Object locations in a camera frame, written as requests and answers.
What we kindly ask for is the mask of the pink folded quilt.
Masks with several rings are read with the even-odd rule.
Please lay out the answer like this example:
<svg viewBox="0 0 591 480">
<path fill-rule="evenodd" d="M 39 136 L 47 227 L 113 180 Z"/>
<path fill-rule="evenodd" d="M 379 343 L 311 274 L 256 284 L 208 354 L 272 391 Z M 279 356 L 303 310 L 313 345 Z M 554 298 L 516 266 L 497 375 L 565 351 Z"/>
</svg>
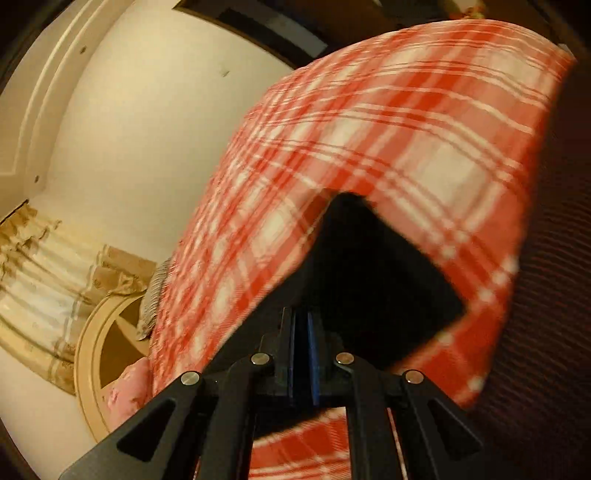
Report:
<svg viewBox="0 0 591 480">
<path fill-rule="evenodd" d="M 151 395 L 149 360 L 142 357 L 129 365 L 105 396 L 107 424 L 114 431 L 141 409 Z"/>
</svg>

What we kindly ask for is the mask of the beige floral curtain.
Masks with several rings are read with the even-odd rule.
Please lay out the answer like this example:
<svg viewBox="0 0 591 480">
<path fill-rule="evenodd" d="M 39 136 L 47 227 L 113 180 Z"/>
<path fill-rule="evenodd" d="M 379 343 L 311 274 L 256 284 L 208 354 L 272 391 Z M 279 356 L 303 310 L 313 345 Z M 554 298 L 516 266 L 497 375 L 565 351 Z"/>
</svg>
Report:
<svg viewBox="0 0 591 480">
<path fill-rule="evenodd" d="M 24 203 L 1 223 L 1 346 L 73 394 L 80 334 L 107 296 L 142 293 L 154 262 L 92 240 Z"/>
</svg>

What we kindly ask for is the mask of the red white plaid bedsheet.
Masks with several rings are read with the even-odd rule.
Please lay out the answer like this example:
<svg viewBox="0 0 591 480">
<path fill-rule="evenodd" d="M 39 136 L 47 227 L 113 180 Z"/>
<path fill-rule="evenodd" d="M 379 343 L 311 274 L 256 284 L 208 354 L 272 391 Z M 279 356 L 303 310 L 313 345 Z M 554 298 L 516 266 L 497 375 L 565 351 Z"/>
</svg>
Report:
<svg viewBox="0 0 591 480">
<path fill-rule="evenodd" d="M 574 60 L 524 27 L 424 24 L 277 82 L 232 137 L 173 254 L 152 388 L 200 370 L 311 246 L 334 192 L 366 197 L 466 314 L 406 360 L 461 406 L 490 370 L 551 99 Z"/>
</svg>

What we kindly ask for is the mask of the black pants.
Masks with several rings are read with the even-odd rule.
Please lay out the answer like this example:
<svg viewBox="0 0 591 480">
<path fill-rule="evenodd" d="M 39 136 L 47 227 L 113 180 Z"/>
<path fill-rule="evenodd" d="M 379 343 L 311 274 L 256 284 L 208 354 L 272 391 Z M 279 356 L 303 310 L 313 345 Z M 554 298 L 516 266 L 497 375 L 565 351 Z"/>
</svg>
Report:
<svg viewBox="0 0 591 480">
<path fill-rule="evenodd" d="M 342 349 L 386 371 L 465 312 L 441 270 L 353 193 L 332 199 L 311 250 L 256 303 L 205 373 L 252 353 L 263 335 L 279 329 L 286 308 L 295 323 L 291 392 L 314 405 L 308 315 L 318 316 Z"/>
</svg>

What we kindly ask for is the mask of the grey striped pillow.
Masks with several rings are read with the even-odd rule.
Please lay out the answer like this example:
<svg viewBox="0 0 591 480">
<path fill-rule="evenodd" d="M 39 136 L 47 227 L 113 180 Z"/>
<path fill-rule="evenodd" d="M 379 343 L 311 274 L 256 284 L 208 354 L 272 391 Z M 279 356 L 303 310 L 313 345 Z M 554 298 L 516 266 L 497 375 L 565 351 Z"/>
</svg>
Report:
<svg viewBox="0 0 591 480">
<path fill-rule="evenodd" d="M 170 264 L 171 259 L 168 258 L 156 267 L 145 294 L 141 299 L 135 331 L 137 341 L 147 340 L 152 334 L 156 324 L 160 298 L 164 283 L 169 273 Z"/>
</svg>

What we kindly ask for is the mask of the cream wooden headboard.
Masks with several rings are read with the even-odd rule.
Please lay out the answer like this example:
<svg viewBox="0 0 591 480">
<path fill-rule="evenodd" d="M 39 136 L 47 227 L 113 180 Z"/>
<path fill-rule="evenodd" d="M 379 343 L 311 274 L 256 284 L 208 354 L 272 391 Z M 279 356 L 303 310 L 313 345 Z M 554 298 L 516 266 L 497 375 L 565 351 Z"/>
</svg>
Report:
<svg viewBox="0 0 591 480">
<path fill-rule="evenodd" d="M 106 394 L 124 369 L 148 355 L 149 342 L 136 339 L 143 296 L 109 295 L 89 315 L 74 361 L 74 385 L 82 417 L 97 442 L 108 433 Z"/>
</svg>

